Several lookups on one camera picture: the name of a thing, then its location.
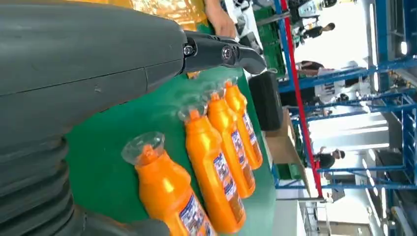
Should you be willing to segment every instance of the plastic bottle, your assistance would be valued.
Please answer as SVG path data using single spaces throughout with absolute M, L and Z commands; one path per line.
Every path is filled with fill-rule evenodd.
M 179 113 L 185 122 L 185 146 L 214 229 L 219 233 L 239 231 L 246 213 L 221 149 L 221 136 L 210 124 L 203 104 Z
M 210 91 L 208 97 L 208 119 L 223 138 L 221 148 L 240 197 L 248 198 L 255 190 L 255 179 L 236 126 L 236 114 L 224 100 L 224 89 Z
M 172 236 L 216 235 L 191 188 L 187 171 L 164 150 L 164 135 L 150 132 L 127 143 L 122 156 L 135 166 L 139 198 L 150 218 L 159 219 Z
M 151 15 L 175 21 L 183 30 L 197 31 L 197 24 L 204 22 L 203 0 L 71 0 L 111 4 L 127 7 Z
M 252 122 L 250 121 L 249 115 L 246 111 L 247 100 L 240 92 L 236 82 L 237 80 L 226 81 L 225 99 L 229 107 L 236 112 L 238 117 L 238 131 L 243 141 L 246 156 L 252 169 L 256 170 L 262 165 L 262 152 L 259 148 Z

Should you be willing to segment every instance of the green table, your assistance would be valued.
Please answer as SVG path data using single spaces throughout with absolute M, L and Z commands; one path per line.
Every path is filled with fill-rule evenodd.
M 185 150 L 185 132 L 177 111 L 185 99 L 201 94 L 213 82 L 238 76 L 238 85 L 248 98 L 248 113 L 264 155 L 261 168 L 254 172 L 256 190 L 244 199 L 247 220 L 239 235 L 271 235 L 275 188 L 269 169 L 247 80 L 242 69 L 218 67 L 204 71 L 197 80 L 177 76 L 156 91 L 123 105 L 98 113 L 76 126 L 67 135 L 67 161 L 77 204 L 120 222 L 148 218 L 138 198 L 138 178 L 120 152 L 134 137 L 149 131 L 165 134 L 165 149 L 192 177 L 192 187 L 203 203 L 194 172 Z

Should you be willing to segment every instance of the bottle label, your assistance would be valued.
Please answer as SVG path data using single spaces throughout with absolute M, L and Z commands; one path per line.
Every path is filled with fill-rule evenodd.
M 216 168 L 217 174 L 219 175 L 220 182 L 225 186 L 228 179 L 231 178 L 229 166 L 227 165 L 224 154 L 221 152 L 216 159 L 213 161 L 214 167 Z
M 252 122 L 250 121 L 250 118 L 247 112 L 243 114 L 243 122 L 245 123 L 246 130 L 249 134 L 250 144 L 252 145 L 253 151 L 255 152 L 256 159 L 259 162 L 262 159 L 262 152 L 261 152 L 261 149 L 259 148 L 258 140 L 256 139 L 255 131 L 253 130 L 253 125 L 252 125 Z
M 245 123 L 246 130 L 249 134 L 250 143 L 253 145 L 256 142 L 255 132 L 253 131 L 252 122 L 247 114 L 247 112 L 243 113 L 243 123 Z
M 209 222 L 203 208 L 194 194 L 191 195 L 187 205 L 179 213 L 179 218 L 188 230 L 188 235 L 213 236 L 214 229 Z
M 248 164 L 248 160 L 245 155 L 245 150 L 243 148 L 242 139 L 240 138 L 240 134 L 237 130 L 235 130 L 232 133 L 232 141 L 235 146 L 236 154 L 239 158 L 240 167 L 242 168 L 246 184 L 249 188 L 251 188 L 254 183 L 252 168 Z
M 223 183 L 224 194 L 229 202 L 233 216 L 236 221 L 239 222 L 244 214 L 243 204 L 241 203 L 238 190 L 236 189 L 235 182 L 233 181 L 232 175 L 229 171 L 229 166 L 221 152 L 219 156 L 214 160 L 214 166 L 220 181 Z
M 233 216 L 235 217 L 236 221 L 239 222 L 243 217 L 244 208 L 233 179 L 230 179 L 229 183 L 224 187 L 224 194 L 226 195 L 226 199 L 229 202 Z

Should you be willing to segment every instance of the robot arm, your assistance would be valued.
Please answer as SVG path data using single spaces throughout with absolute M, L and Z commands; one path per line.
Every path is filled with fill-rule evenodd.
M 2 1 L 0 31 L 0 148 L 62 136 L 184 72 L 266 67 L 232 39 L 104 4 Z
M 110 5 L 0 1 L 0 235 L 168 235 L 160 221 L 129 225 L 74 205 L 63 136 L 180 73 L 265 68 L 228 38 Z

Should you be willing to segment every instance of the bottle cap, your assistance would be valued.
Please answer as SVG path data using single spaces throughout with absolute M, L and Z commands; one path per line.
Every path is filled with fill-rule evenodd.
M 198 102 L 193 105 L 184 106 L 180 111 L 178 111 L 179 119 L 185 123 L 196 120 L 206 114 L 207 105 L 205 102 Z
M 164 142 L 165 136 L 159 132 L 145 133 L 128 142 L 121 155 L 132 165 L 144 166 L 163 154 Z
M 237 85 L 237 84 L 238 84 L 238 78 L 237 77 L 232 77 L 232 78 L 227 79 L 224 82 L 224 88 L 230 88 L 233 85 Z
M 224 98 L 224 95 L 225 90 L 221 87 L 218 87 L 217 89 L 211 89 L 206 91 L 202 96 L 202 100 L 206 103 L 210 101 L 217 101 Z

